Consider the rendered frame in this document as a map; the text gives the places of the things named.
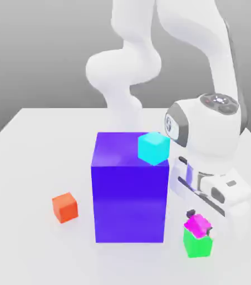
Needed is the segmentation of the small orange cube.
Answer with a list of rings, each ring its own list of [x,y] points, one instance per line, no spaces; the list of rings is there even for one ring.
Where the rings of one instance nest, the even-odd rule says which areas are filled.
[[[70,192],[52,198],[53,212],[62,224],[78,217],[78,205]]]

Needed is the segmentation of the small green cube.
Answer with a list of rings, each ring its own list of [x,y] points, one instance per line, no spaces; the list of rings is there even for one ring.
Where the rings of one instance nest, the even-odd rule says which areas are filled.
[[[186,228],[184,228],[183,243],[189,258],[208,257],[213,247],[213,240],[209,236],[196,238]]]

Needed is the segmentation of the large blue box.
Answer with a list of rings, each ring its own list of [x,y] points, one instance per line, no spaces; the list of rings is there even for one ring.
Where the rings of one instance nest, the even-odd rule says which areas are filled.
[[[98,132],[91,163],[95,239],[98,243],[164,240],[168,160],[150,165],[137,156],[148,132]]]

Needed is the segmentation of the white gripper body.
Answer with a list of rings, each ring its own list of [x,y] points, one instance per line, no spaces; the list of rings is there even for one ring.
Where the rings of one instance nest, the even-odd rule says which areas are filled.
[[[225,211],[203,195],[197,195],[187,185],[186,181],[177,175],[174,192],[182,198],[186,211],[195,210],[211,223],[225,223]]]

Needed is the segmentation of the small cyan cube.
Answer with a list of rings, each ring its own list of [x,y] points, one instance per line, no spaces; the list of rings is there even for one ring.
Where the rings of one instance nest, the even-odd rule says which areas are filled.
[[[159,132],[149,132],[138,137],[137,156],[150,165],[167,160],[170,153],[170,138]]]

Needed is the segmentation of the small magenta cube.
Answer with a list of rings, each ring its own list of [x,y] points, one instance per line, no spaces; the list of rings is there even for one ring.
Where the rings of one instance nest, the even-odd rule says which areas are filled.
[[[184,227],[191,232],[195,238],[200,239],[209,235],[212,225],[201,214],[195,214],[187,220]]]

